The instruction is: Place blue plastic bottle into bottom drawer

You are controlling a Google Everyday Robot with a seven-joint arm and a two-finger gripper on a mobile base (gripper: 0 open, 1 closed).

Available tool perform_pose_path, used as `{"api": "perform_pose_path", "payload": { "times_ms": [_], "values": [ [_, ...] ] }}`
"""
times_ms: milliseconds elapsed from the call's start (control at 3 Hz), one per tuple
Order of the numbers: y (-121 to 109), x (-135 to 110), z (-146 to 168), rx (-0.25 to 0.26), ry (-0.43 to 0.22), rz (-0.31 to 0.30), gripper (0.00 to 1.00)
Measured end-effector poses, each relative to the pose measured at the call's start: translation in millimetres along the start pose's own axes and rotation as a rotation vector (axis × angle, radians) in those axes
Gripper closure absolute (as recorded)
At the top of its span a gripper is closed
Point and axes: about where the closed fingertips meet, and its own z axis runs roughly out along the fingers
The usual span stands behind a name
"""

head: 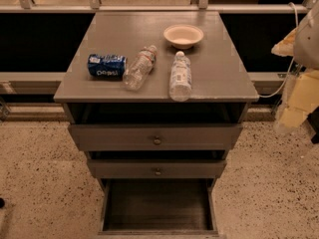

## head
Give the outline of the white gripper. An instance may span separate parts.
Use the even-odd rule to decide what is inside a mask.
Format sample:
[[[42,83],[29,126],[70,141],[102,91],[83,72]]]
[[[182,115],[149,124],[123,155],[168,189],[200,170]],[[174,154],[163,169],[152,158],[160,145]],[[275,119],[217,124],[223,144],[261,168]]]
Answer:
[[[271,53],[276,56],[294,56],[307,69],[299,76],[289,75],[282,93],[282,103],[276,117],[276,128],[298,128],[319,107],[319,2],[293,29],[275,44]]]

